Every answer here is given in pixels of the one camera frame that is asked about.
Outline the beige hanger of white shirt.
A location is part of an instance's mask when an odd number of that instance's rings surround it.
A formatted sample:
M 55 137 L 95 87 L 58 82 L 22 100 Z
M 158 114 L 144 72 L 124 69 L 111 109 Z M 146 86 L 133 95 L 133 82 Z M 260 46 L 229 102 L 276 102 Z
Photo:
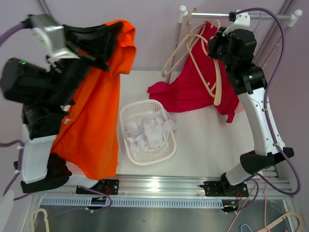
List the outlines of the beige hanger of white shirt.
M 178 18 L 176 39 L 174 41 L 173 51 L 161 71 L 161 76 L 162 78 L 165 79 L 166 84 L 169 84 L 172 72 L 177 68 L 177 66 L 182 62 L 182 60 L 186 58 L 187 55 L 191 58 L 194 64 L 194 67 L 197 70 L 201 80 L 204 81 L 204 77 L 192 53 L 193 47 L 196 45 L 198 41 L 200 41 L 204 55 L 206 56 L 208 55 L 208 52 L 205 47 L 205 45 L 208 44 L 208 41 L 202 36 L 202 33 L 204 32 L 206 28 L 206 23 L 202 23 L 193 29 L 191 28 L 192 23 L 190 22 L 190 19 L 191 17 L 193 17 L 193 14 L 196 11 L 197 11 L 197 8 L 193 8 L 191 11 L 187 11 L 187 8 L 184 5 L 179 7 L 179 18 Z M 183 40 L 179 42 L 181 27 L 182 27 L 183 19 L 185 17 L 187 18 L 187 21 L 186 21 L 187 34 L 185 35 Z M 181 50 L 183 46 L 186 46 L 186 52 L 182 57 L 179 58 L 177 62 L 175 62 L 176 54 L 178 53 L 179 50 Z

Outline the magenta t shirt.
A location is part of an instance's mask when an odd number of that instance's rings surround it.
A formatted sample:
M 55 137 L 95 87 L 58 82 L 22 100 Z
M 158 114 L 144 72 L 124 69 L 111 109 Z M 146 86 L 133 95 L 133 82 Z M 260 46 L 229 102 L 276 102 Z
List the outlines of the magenta t shirt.
M 216 34 L 218 28 L 212 26 L 209 21 L 206 23 L 208 26 L 204 31 L 204 36 L 209 40 Z M 200 45 L 194 46 L 193 54 L 197 60 L 202 58 Z M 228 83 L 225 68 L 220 61 L 219 66 L 222 75 L 222 101 L 215 108 L 220 114 L 227 116 L 227 123 L 232 123 L 239 99 Z M 213 98 L 208 94 L 189 56 L 186 58 L 181 73 L 171 84 L 166 84 L 164 81 L 157 82 L 148 87 L 147 92 L 149 99 L 161 102 L 169 112 L 182 113 L 214 105 Z

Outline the blue wire hanger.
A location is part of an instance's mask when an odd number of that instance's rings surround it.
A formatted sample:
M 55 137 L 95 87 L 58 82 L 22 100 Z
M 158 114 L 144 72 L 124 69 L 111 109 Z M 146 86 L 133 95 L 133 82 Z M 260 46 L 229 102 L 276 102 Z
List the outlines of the blue wire hanger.
M 259 20 L 258 20 L 258 23 L 256 24 L 256 26 L 255 26 L 255 28 L 254 28 L 254 30 L 253 30 L 253 33 L 256 32 L 256 30 L 257 30 L 257 28 L 258 28 L 258 26 L 259 26 L 261 20 L 262 20 L 262 12 L 260 12 Z

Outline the orange t shirt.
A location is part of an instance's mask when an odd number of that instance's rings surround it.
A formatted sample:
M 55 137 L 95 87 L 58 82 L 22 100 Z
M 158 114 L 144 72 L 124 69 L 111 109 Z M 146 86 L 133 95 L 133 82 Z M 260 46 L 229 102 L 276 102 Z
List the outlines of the orange t shirt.
M 91 68 L 74 94 L 51 151 L 77 165 L 92 180 L 113 177 L 118 165 L 117 121 L 120 76 L 129 74 L 135 59 L 135 27 L 121 20 L 110 70 Z

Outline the white t shirt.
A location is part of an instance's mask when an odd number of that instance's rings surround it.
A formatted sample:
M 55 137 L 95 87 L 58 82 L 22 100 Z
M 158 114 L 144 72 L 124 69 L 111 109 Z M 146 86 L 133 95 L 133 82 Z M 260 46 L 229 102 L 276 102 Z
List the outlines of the white t shirt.
M 170 133 L 176 129 L 176 121 L 161 109 L 129 120 L 125 124 L 125 138 L 134 152 L 156 152 L 164 147 Z

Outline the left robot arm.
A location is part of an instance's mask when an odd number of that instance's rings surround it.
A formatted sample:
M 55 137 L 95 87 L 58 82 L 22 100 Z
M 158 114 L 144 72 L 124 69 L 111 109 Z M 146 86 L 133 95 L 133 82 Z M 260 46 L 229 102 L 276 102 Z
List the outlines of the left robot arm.
M 30 29 L 45 46 L 47 58 L 56 58 L 46 70 L 27 61 L 11 58 L 2 71 L 0 88 L 5 99 L 22 107 L 23 138 L 14 163 L 24 193 L 56 189 L 65 185 L 85 186 L 94 194 L 103 191 L 104 182 L 89 178 L 81 165 L 52 150 L 62 120 L 64 106 L 76 106 L 78 87 L 87 80 L 91 68 L 105 74 L 112 67 L 122 22 L 89 28 L 60 25 L 55 21 L 36 22 L 33 17 L 9 29 L 2 42 L 22 29 Z

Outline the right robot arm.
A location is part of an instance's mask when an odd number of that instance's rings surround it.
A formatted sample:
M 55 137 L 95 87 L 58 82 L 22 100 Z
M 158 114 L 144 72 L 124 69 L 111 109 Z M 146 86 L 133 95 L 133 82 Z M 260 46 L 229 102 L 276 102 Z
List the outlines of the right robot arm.
M 238 96 L 246 113 L 252 135 L 254 150 L 242 154 L 240 162 L 232 170 L 222 174 L 220 191 L 232 195 L 237 186 L 252 175 L 294 156 L 294 150 L 286 147 L 276 125 L 268 123 L 274 118 L 268 101 L 264 98 L 267 80 L 262 68 L 253 63 L 256 39 L 247 29 L 236 29 L 224 34 L 219 28 L 208 42 L 209 57 L 220 60 L 225 67 L 227 80 Z

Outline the pink hanger on floor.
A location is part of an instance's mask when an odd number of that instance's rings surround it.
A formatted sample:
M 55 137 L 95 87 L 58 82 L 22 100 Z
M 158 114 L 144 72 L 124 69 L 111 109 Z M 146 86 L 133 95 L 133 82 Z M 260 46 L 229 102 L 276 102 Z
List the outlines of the pink hanger on floor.
M 253 232 L 263 225 L 263 211 L 265 198 L 262 196 L 263 188 L 260 188 L 261 178 L 253 179 L 254 187 L 249 191 L 249 197 L 244 201 L 241 209 L 231 219 L 225 232 L 239 232 L 242 224 L 250 226 Z

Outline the metal clothes rack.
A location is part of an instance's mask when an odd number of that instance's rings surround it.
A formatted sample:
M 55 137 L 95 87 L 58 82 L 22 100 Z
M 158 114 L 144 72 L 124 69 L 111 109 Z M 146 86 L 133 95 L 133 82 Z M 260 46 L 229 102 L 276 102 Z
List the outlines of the metal clothes rack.
M 211 13 L 197 13 L 195 12 L 193 14 L 193 17 L 205 17 L 205 18 L 215 18 L 215 19 L 220 19 L 220 18 L 228 18 L 229 21 L 234 22 L 236 19 L 236 15 L 240 13 L 247 12 L 248 15 L 250 16 L 250 19 L 259 19 L 260 12 L 262 12 L 262 20 L 275 20 L 277 22 L 277 26 L 281 32 L 281 37 L 278 39 L 276 44 L 273 46 L 271 52 L 269 53 L 268 57 L 266 58 L 265 62 L 263 63 L 263 68 L 266 67 L 267 62 L 270 61 L 270 59 L 273 57 L 279 46 L 281 46 L 281 55 L 278 60 L 277 66 L 271 76 L 273 79 L 277 73 L 277 71 L 280 68 L 280 65 L 283 60 L 283 54 L 285 52 L 285 37 L 286 34 L 289 32 L 289 30 L 296 24 L 298 19 L 302 16 L 303 12 L 301 10 L 296 10 L 292 14 L 278 14 L 275 15 L 271 11 L 264 9 L 264 8 L 250 8 L 250 9 L 245 9 L 241 11 L 235 11 L 235 12 L 229 12 L 227 14 L 211 14 Z

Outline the white perforated plastic basket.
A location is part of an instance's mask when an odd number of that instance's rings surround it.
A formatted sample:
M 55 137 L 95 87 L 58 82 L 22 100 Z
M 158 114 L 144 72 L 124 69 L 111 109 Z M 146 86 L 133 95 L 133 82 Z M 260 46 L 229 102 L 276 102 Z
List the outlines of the white perforated plastic basket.
M 136 165 L 163 162 L 176 152 L 176 121 L 156 100 L 137 101 L 120 111 L 128 158 Z

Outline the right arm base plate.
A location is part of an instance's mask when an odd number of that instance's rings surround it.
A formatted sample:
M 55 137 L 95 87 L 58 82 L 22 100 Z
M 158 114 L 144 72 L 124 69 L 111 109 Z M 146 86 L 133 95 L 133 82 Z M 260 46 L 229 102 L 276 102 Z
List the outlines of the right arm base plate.
M 238 210 L 240 201 L 249 196 L 245 183 L 232 186 L 225 180 L 204 181 L 199 187 L 204 189 L 206 197 L 232 197 L 232 200 L 222 200 L 225 213 Z

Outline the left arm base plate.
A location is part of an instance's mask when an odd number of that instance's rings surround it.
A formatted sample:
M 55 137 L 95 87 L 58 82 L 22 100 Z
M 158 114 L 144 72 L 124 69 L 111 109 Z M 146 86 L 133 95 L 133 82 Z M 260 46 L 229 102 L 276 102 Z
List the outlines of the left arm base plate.
M 105 195 L 118 195 L 118 187 L 119 180 L 117 179 L 100 180 L 90 188 L 77 186 L 75 193 L 79 195 L 95 195 L 96 192 L 100 192 L 99 197 L 91 198 L 90 206 L 88 206 L 90 210 L 97 210 L 110 204 L 110 200 Z

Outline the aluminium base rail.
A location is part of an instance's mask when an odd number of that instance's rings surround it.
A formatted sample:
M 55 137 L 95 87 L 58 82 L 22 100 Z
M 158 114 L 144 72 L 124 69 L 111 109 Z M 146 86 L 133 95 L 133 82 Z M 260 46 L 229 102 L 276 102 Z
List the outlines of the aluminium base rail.
M 108 198 L 113 207 L 223 209 L 222 200 L 233 199 L 205 196 L 204 189 L 199 185 L 204 181 L 217 181 L 216 178 L 119 175 L 114 179 L 119 180 L 118 195 Z M 249 193 L 254 183 L 250 181 L 246 185 Z M 293 198 L 277 192 L 263 180 L 259 186 L 264 189 L 262 196 L 269 201 L 270 205 L 280 203 L 285 211 L 295 209 Z M 34 194 L 31 197 L 30 207 L 38 209 L 43 205 L 50 205 L 86 209 L 90 206 L 92 197 L 99 197 L 99 195 L 79 195 L 75 191 L 76 187 L 64 186 Z M 240 201 L 239 208 L 247 198 Z

